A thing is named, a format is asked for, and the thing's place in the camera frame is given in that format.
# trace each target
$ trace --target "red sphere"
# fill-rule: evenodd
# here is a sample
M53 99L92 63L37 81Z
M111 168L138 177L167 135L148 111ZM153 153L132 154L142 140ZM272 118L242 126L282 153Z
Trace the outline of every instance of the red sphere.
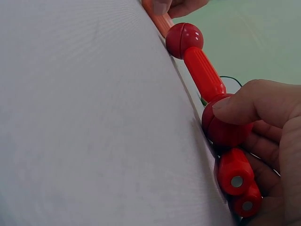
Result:
M213 104L231 95L232 94L225 94L217 96L212 102L206 105L203 111L202 128L208 139L215 145L236 147L247 139L253 128L253 123L233 125L222 122L214 116L212 110Z
M184 52L190 47L203 48L202 32L189 23L172 26L166 36L166 49L175 58L183 59Z

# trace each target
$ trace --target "white fabric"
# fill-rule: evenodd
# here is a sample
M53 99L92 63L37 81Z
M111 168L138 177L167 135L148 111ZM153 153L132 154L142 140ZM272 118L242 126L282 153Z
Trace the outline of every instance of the white fabric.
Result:
M139 2L0 1L1 226L228 226L213 170Z

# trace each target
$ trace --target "black wire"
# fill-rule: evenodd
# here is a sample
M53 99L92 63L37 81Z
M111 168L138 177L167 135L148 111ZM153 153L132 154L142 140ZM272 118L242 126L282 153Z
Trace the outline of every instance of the black wire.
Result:
M220 77L221 77L221 78L233 79L233 80L235 80L235 81L240 85L240 87L243 86L236 78L233 78L233 77L230 77L230 76L220 76Z

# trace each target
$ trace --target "red cylinder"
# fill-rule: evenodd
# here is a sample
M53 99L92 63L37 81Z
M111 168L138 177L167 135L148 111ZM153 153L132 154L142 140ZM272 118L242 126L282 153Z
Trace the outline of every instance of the red cylinder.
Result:
M233 197L233 211L243 218L249 218L258 213L261 208L262 196L255 181L251 183L246 193Z
M187 49L184 63L205 101L211 102L218 95L226 94L224 83L203 50L197 47Z
M254 173L241 149L232 148L222 154L217 180L222 190L230 195L241 195L248 190Z

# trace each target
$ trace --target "green surface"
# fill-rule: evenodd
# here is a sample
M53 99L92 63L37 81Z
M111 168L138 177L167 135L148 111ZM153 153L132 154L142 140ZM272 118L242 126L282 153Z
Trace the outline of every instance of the green surface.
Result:
M175 23L196 25L219 75L301 84L301 0L211 0Z

